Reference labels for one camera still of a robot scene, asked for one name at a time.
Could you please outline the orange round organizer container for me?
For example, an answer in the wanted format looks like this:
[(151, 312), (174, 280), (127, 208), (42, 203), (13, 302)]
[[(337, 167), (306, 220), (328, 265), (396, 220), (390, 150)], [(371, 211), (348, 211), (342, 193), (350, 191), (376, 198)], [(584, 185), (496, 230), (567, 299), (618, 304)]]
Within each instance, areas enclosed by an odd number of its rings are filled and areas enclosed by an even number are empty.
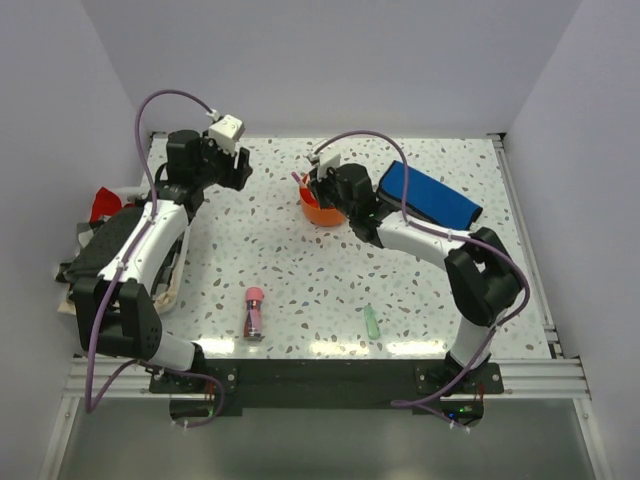
[(321, 208), (310, 189), (300, 187), (299, 197), (304, 216), (314, 225), (337, 227), (345, 221), (344, 215), (335, 208)]

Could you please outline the pink capped glitter tube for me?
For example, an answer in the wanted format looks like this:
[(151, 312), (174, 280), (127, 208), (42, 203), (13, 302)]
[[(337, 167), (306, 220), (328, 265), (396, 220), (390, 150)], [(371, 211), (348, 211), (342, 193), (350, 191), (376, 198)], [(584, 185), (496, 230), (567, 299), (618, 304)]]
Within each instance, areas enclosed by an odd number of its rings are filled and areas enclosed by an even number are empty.
[(259, 287), (250, 287), (245, 293), (246, 315), (244, 321), (243, 337), (249, 341), (261, 341), (263, 339), (262, 303), (264, 293)]

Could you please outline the green correction tape pen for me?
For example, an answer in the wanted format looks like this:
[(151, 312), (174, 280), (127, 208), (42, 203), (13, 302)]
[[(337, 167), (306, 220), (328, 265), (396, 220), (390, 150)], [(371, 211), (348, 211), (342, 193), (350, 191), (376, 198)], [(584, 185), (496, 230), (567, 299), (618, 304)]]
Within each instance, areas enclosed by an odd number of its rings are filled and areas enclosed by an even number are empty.
[(379, 339), (381, 335), (379, 324), (376, 317), (376, 312), (370, 303), (364, 306), (363, 314), (368, 338), (370, 340)]

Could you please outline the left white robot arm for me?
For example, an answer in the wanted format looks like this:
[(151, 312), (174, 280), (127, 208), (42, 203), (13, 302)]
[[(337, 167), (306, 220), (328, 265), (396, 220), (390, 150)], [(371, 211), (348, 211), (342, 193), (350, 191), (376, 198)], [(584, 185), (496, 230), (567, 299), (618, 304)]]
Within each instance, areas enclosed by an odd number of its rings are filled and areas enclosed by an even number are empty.
[(140, 206), (121, 209), (81, 251), (79, 264), (100, 259), (94, 274), (72, 282), (78, 332), (88, 353), (141, 360), (172, 370), (185, 392), (200, 390), (207, 368), (197, 346), (164, 331), (152, 299), (171, 254), (185, 251), (192, 220), (206, 188), (240, 191), (252, 173), (249, 151), (238, 146), (241, 121), (223, 117), (205, 132), (169, 134), (166, 162)]

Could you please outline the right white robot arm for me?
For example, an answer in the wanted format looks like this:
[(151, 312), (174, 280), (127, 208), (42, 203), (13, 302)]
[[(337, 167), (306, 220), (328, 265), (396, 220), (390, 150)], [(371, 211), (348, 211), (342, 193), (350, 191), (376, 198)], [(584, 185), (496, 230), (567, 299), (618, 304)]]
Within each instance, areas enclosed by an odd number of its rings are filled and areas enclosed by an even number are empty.
[(344, 215), (356, 237), (380, 249), (406, 253), (442, 269), (461, 314), (456, 338), (447, 352), (448, 386), (469, 392), (481, 380), (479, 366), (489, 357), (497, 327), (522, 310), (511, 307), (530, 286), (497, 234), (447, 230), (419, 220), (381, 199), (360, 164), (314, 167), (307, 185), (322, 207)]

